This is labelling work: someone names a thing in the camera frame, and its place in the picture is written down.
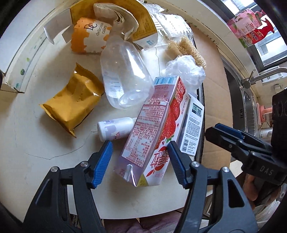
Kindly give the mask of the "brown cardboard sheet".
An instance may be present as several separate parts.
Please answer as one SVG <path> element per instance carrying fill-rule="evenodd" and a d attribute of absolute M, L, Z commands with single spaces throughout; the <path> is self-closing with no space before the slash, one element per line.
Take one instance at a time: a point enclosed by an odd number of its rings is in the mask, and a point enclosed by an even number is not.
<path fill-rule="evenodd" d="M 217 123 L 232 126 L 232 103 L 230 90 L 220 53 L 214 42 L 198 28 L 190 25 L 197 50 L 206 62 L 206 78 L 203 82 L 205 99 L 205 128 Z M 204 141 L 201 163 L 211 169 L 219 170 L 230 165 L 230 153 Z"/>

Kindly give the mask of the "clear plastic packaging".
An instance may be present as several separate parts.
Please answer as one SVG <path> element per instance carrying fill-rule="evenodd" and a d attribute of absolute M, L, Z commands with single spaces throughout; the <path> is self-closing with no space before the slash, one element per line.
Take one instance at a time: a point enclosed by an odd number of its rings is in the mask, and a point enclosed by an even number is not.
<path fill-rule="evenodd" d="M 158 34 L 175 42 L 180 42 L 183 37 L 192 40 L 194 37 L 191 27 L 183 17 L 174 14 L 167 14 L 158 4 L 143 3 L 148 10 L 156 26 Z"/>

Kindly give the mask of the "beige loofah sponge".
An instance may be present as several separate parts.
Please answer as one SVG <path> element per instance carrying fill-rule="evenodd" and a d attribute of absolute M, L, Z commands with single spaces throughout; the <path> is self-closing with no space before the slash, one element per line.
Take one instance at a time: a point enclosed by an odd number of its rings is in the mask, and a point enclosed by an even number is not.
<path fill-rule="evenodd" d="M 191 55 L 197 66 L 206 69 L 207 64 L 202 55 L 199 53 L 195 45 L 186 36 L 180 39 L 180 42 L 169 40 L 168 51 L 175 57 L 183 55 Z"/>

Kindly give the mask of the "white barcode box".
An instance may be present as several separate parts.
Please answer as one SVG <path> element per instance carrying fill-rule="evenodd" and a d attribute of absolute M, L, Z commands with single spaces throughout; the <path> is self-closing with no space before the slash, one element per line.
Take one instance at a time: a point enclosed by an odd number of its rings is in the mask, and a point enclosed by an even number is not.
<path fill-rule="evenodd" d="M 194 160 L 203 125 L 204 106 L 196 97 L 191 94 L 189 96 L 190 101 L 177 145 L 181 152 L 188 154 Z"/>

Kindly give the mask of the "small white yogurt bottle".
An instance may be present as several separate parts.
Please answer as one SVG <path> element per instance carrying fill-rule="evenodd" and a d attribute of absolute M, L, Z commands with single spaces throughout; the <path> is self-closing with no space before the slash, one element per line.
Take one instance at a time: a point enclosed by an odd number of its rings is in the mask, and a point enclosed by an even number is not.
<path fill-rule="evenodd" d="M 123 117 L 97 123 L 97 131 L 102 142 L 113 141 L 129 136 L 137 118 Z"/>

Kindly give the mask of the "clear plastic bag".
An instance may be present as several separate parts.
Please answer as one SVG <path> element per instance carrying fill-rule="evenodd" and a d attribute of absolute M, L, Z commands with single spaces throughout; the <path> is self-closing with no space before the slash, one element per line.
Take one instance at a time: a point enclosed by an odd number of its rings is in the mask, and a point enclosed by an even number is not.
<path fill-rule="evenodd" d="M 161 76 L 180 76 L 189 94 L 196 96 L 197 90 L 201 87 L 206 74 L 202 66 L 195 64 L 191 55 L 178 56 L 175 60 L 169 61 L 166 68 L 160 71 Z"/>

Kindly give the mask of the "clear plastic bottle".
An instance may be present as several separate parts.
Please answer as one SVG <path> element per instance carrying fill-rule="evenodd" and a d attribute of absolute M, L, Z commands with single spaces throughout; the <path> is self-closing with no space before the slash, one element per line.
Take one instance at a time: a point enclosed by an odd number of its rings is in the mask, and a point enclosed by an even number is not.
<path fill-rule="evenodd" d="M 142 105 L 154 93 L 153 79 L 136 47 L 112 34 L 100 55 L 105 94 L 112 107 Z"/>

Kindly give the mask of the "steel faucet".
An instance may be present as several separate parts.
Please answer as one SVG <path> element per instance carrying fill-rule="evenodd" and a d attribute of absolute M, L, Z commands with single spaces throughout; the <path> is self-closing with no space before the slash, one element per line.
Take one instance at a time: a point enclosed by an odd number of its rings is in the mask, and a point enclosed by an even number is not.
<path fill-rule="evenodd" d="M 265 73 L 262 73 L 258 76 L 253 77 L 253 71 L 251 72 L 251 75 L 249 78 L 243 79 L 241 81 L 241 84 L 244 88 L 249 89 L 251 85 L 256 84 L 257 81 L 260 81 L 264 78 L 267 78 L 269 76 L 278 74 L 278 73 L 287 73 L 287 68 L 286 67 L 278 67 L 278 68 L 272 68 L 270 71 L 267 71 Z"/>

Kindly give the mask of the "red spray bottle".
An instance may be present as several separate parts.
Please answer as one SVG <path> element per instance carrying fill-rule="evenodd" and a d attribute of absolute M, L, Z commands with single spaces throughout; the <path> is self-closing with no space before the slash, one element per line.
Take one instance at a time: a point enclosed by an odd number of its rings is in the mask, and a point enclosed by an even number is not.
<path fill-rule="evenodd" d="M 244 47 L 250 47 L 259 41 L 263 40 L 269 32 L 274 33 L 274 27 L 271 22 L 266 18 L 263 20 L 267 25 L 262 29 L 255 29 L 254 31 L 248 33 L 244 37 Z"/>

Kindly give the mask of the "steel kitchen sink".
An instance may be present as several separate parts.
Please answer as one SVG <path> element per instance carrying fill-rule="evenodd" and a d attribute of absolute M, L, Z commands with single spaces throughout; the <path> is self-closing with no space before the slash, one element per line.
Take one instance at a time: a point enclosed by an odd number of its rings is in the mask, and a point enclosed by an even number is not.
<path fill-rule="evenodd" d="M 233 128 L 245 131 L 266 142 L 270 142 L 272 128 L 264 128 L 260 122 L 257 99 L 252 90 L 242 85 L 243 78 L 232 64 L 221 56 L 232 102 Z"/>

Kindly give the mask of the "yellow snack wrapper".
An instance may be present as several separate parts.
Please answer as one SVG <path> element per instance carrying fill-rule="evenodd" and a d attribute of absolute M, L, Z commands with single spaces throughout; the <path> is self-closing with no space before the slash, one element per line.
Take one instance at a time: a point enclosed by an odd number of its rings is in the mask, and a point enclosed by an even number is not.
<path fill-rule="evenodd" d="M 40 107 L 76 137 L 74 129 L 93 111 L 104 93 L 103 83 L 91 71 L 76 64 L 67 85 Z"/>

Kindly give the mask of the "white paper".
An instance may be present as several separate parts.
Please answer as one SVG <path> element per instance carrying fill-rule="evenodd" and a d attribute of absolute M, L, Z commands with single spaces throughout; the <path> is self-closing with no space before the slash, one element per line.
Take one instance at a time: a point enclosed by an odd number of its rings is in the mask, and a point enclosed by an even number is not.
<path fill-rule="evenodd" d="M 124 40 L 132 38 L 139 28 L 136 18 L 126 9 L 113 3 L 94 3 L 95 18 L 112 26 L 112 34 L 122 34 Z"/>

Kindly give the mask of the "strawberry milk carton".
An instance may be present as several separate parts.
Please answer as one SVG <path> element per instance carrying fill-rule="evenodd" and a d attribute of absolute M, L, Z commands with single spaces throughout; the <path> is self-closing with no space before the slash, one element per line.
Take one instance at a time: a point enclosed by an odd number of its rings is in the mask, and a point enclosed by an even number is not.
<path fill-rule="evenodd" d="M 114 171 L 134 187 L 157 186 L 169 164 L 167 145 L 177 141 L 190 96 L 180 76 L 157 77 Z"/>

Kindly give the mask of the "pink detergent pouch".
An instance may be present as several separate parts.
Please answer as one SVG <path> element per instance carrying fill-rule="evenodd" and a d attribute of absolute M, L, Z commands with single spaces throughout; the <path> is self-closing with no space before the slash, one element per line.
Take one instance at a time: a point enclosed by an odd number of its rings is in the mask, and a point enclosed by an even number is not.
<path fill-rule="evenodd" d="M 227 22 L 228 27 L 244 48 L 252 46 L 252 40 L 248 35 L 262 25 L 261 17 L 264 15 L 263 10 L 254 12 L 247 8 Z"/>

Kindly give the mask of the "orange delicious cakes box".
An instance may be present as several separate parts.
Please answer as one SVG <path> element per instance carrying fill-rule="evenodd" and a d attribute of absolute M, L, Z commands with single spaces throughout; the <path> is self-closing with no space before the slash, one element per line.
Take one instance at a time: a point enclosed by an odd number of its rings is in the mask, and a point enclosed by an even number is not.
<path fill-rule="evenodd" d="M 76 53 L 101 53 L 112 35 L 112 26 L 95 18 L 94 3 L 113 3 L 128 10 L 139 23 L 139 28 L 129 40 L 143 49 L 157 44 L 158 31 L 140 1 L 79 1 L 45 24 L 44 32 L 48 40 L 53 43 L 54 38 L 62 34 Z"/>

